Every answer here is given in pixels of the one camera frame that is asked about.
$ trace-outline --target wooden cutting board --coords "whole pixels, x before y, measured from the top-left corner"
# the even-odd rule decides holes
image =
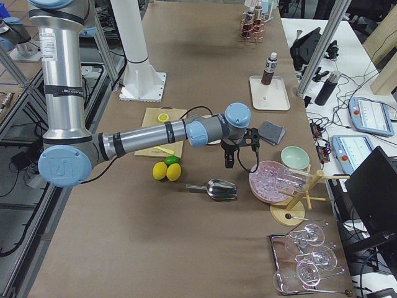
[[[183,114],[185,114],[187,110],[181,109],[162,109],[162,108],[155,108],[155,107],[147,107],[145,116],[143,117],[142,127],[159,125],[158,116],[159,114],[165,113],[169,116],[169,121],[178,120]],[[160,145],[163,148],[167,148],[170,150],[174,150],[176,156],[179,158],[182,157],[182,149],[184,146],[183,141],[179,141],[173,144],[164,144]],[[170,154],[165,153],[161,150],[155,149],[153,147],[136,151],[135,156],[147,156],[147,157],[162,157],[165,158],[170,156]]]

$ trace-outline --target white tray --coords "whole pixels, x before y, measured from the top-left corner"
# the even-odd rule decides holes
[[[281,76],[273,76],[269,85],[261,83],[262,76],[250,76],[252,103],[257,110],[287,111],[291,108]]]

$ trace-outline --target blue and white device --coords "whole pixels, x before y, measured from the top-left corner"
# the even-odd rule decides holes
[[[366,135],[334,135],[332,147],[345,174],[351,175],[374,149]]]
[[[395,134],[384,102],[364,97],[352,97],[349,111],[354,127],[359,132],[390,137]]]

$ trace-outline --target wooden round base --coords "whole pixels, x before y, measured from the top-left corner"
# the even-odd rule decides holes
[[[302,202],[298,202],[291,210],[281,209],[277,205],[270,206],[270,212],[273,218],[280,224],[286,225],[288,227],[294,227],[302,222],[300,219],[286,219],[285,214],[289,213],[294,217],[305,217],[305,206]]]

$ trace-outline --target black thermos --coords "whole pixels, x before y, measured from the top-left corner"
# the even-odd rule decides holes
[[[315,104],[318,104],[319,106],[325,105],[329,96],[334,91],[341,75],[342,75],[342,73],[340,71],[333,71],[329,75],[328,79],[325,81],[319,94],[317,95],[316,99],[314,100]]]

